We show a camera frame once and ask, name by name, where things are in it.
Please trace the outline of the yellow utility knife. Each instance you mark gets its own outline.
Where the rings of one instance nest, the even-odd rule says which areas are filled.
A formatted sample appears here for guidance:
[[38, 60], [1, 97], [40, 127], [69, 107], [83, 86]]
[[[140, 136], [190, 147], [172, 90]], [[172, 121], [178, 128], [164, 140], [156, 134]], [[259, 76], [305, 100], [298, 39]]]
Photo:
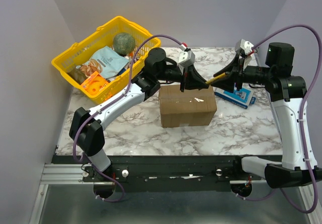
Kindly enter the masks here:
[[222, 74], [220, 74], [220, 75], [218, 75], [218, 76], [215, 76], [215, 77], [213, 77], [212, 79], [208, 80], [205, 84], [210, 85], [210, 84], [212, 84], [213, 82], [215, 82], [215, 81], [217, 81], [217, 80], [219, 80], [219, 79], [222, 79], [222, 78], [226, 77], [226, 75], [227, 75], [227, 73], [226, 73], [226, 72], [224, 72], [224, 73], [222, 73]]

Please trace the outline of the brown cardboard express box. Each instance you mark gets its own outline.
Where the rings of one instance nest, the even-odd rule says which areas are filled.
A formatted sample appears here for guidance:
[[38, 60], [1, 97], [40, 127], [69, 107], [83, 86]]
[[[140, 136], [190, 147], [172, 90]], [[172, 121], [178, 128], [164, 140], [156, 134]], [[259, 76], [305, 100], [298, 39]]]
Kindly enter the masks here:
[[158, 102], [163, 128], [207, 126], [217, 111], [213, 87], [181, 92], [179, 85], [162, 86]]

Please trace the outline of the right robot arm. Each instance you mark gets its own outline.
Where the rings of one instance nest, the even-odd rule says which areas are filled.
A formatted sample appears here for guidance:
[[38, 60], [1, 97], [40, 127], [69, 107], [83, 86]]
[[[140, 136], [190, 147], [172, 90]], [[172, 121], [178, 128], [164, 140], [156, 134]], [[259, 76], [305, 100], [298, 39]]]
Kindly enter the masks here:
[[270, 43], [265, 67], [248, 66], [252, 58], [252, 44], [240, 40], [235, 47], [233, 61], [215, 76], [224, 77], [211, 85], [224, 91], [240, 90], [243, 84], [262, 85], [270, 95], [275, 110], [282, 141], [282, 161], [271, 162], [259, 157], [242, 157], [231, 167], [236, 179], [244, 179], [249, 173], [264, 178], [273, 188], [306, 186], [316, 180], [321, 181], [318, 167], [311, 151], [309, 136], [303, 146], [300, 124], [305, 121], [306, 111], [300, 110], [306, 83], [300, 76], [292, 76], [295, 49], [291, 44]]

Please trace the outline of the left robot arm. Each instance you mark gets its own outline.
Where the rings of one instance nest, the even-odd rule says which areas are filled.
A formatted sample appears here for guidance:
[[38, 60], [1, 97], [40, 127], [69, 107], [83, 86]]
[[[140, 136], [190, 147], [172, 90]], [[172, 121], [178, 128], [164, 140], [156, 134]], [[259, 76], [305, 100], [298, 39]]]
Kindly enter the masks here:
[[111, 161], [103, 150], [104, 130], [124, 112], [153, 96], [161, 81], [179, 83], [181, 92], [208, 88], [194, 61], [195, 55], [189, 48], [180, 53], [179, 62], [168, 58], [162, 48], [153, 48], [128, 86], [90, 110], [80, 107], [75, 111], [69, 136], [95, 166], [94, 175], [100, 181], [107, 181], [112, 174]]

